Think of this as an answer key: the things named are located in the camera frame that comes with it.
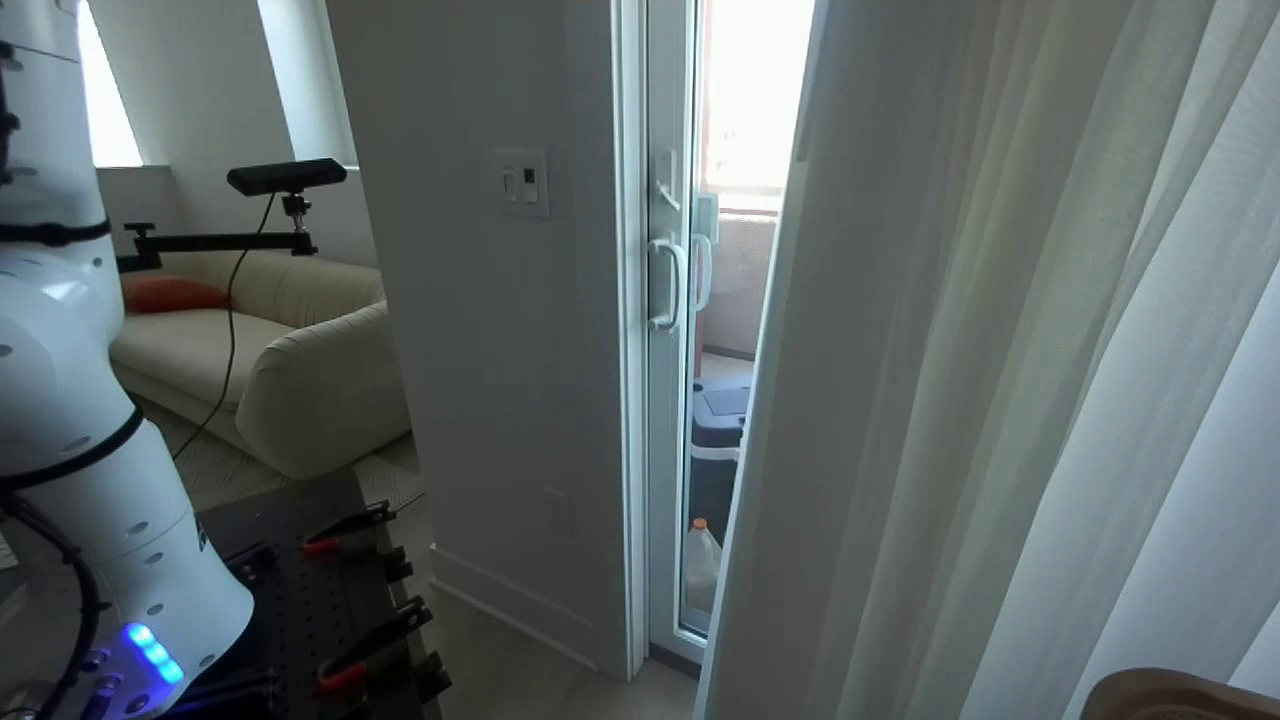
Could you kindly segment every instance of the white wall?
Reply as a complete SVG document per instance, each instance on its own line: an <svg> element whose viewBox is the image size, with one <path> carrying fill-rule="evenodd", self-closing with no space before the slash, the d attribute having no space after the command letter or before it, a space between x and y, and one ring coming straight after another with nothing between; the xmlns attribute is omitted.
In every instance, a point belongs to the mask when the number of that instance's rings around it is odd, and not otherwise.
<svg viewBox="0 0 1280 720"><path fill-rule="evenodd" d="M117 84L147 165L111 172L117 223L162 231L254 231L263 199L228 188L238 165L293 159L257 0L94 0ZM373 264L362 177L308 193L308 231L331 259Z"/></svg>
<svg viewBox="0 0 1280 720"><path fill-rule="evenodd" d="M430 481L431 575L622 669L609 0L352 2L352 129ZM498 203L539 144L553 216Z"/></svg>

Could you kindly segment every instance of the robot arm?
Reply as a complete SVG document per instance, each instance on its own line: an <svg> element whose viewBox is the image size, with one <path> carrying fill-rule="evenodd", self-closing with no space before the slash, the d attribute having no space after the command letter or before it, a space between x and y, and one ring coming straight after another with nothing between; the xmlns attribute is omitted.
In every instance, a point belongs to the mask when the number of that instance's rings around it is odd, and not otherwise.
<svg viewBox="0 0 1280 720"><path fill-rule="evenodd" d="M120 278L78 55L78 0L0 2L0 533L25 568L16 608L0 598L0 712L162 717L254 597L110 362ZM83 575L100 608L82 608Z"/></svg>

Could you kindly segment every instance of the floor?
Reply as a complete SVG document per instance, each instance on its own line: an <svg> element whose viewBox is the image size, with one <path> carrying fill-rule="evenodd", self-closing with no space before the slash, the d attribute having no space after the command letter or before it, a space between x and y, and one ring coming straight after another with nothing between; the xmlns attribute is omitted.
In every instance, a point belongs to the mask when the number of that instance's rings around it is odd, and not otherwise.
<svg viewBox="0 0 1280 720"><path fill-rule="evenodd" d="M263 473L228 445L195 445L179 459L195 508L271 490L281 476ZM430 520L415 481L411 445L357 463L370 502L396 508L396 543L415 568L430 564ZM570 656L529 641L526 631L410 578L411 597L430 597L436 618L424 629L424 646L445 656L453 687L424 720L684 720L692 717L696 679L670 665L643 665L632 685L585 671Z"/></svg>

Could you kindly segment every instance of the white curtain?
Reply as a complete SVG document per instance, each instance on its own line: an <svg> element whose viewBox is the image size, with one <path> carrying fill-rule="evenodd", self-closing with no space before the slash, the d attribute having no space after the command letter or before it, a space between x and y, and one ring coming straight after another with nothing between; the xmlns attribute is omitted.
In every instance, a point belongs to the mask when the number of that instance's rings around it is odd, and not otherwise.
<svg viewBox="0 0 1280 720"><path fill-rule="evenodd" d="M702 712L1280 690L1273 0L829 0Z"/></svg>

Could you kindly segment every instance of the black cable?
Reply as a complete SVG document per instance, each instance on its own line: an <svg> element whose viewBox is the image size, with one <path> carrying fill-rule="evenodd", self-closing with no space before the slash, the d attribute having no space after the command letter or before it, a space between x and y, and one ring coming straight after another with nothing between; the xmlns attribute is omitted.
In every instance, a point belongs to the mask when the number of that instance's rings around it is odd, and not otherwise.
<svg viewBox="0 0 1280 720"><path fill-rule="evenodd" d="M257 221L257 231L254 231L254 234L262 234L262 231L269 226L271 207L277 207L277 193L269 195L269 207L263 207L263 216ZM242 334L238 334L232 292L238 292L238 277L242 277L244 254L249 254L249 247L238 254L232 277L228 277L228 288L226 288L226 295L228 295L228 362L226 362L226 388L216 390L208 416L175 445L172 456L186 456L186 452L203 436L203 429L216 420L216 412L228 403L232 371L238 371L238 350L242 350L242 347L238 347Z"/></svg>
<svg viewBox="0 0 1280 720"><path fill-rule="evenodd" d="M35 533L44 543L54 543L74 564L78 583L82 583L78 646L35 712L35 720L48 720L65 704L70 687L82 677L82 656L87 656L104 598L100 598L100 589L95 589L87 564L82 560L82 549L35 502L30 502L25 495L13 490L13 495L0 495L0 510L30 523L30 533Z"/></svg>

